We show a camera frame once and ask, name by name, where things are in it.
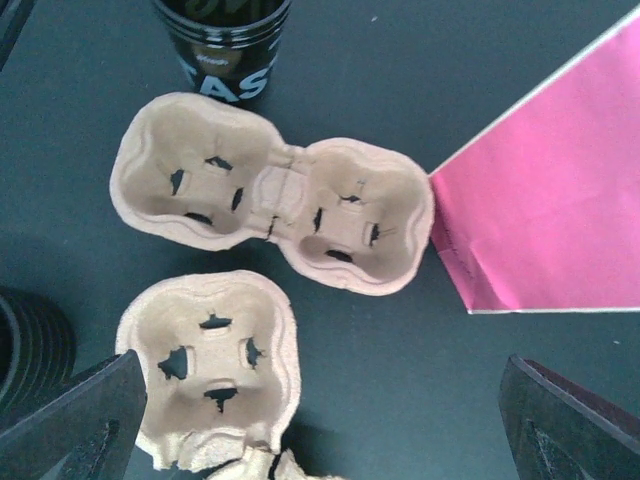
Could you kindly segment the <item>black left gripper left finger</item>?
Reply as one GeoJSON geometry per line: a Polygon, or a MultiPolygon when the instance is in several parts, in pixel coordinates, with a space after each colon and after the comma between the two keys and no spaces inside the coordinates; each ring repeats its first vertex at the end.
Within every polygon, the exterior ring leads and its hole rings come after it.
{"type": "Polygon", "coordinates": [[[114,355],[1,417],[1,477],[121,479],[147,402],[138,355],[114,355]]]}

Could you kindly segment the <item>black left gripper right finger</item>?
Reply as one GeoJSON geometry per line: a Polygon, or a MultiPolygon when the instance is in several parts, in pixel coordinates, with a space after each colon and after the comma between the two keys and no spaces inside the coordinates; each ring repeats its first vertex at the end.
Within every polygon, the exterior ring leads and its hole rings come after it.
{"type": "Polygon", "coordinates": [[[498,404],[519,478],[639,477],[639,418],[541,364],[510,356],[498,404]]]}

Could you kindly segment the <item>cream pink Cakes paper bag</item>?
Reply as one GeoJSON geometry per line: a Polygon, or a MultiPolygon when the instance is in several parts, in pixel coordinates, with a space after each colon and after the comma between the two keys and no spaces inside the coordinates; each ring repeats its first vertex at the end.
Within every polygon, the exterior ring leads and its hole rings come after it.
{"type": "Polygon", "coordinates": [[[639,307],[639,13],[431,176],[432,240],[471,314],[639,307]]]}

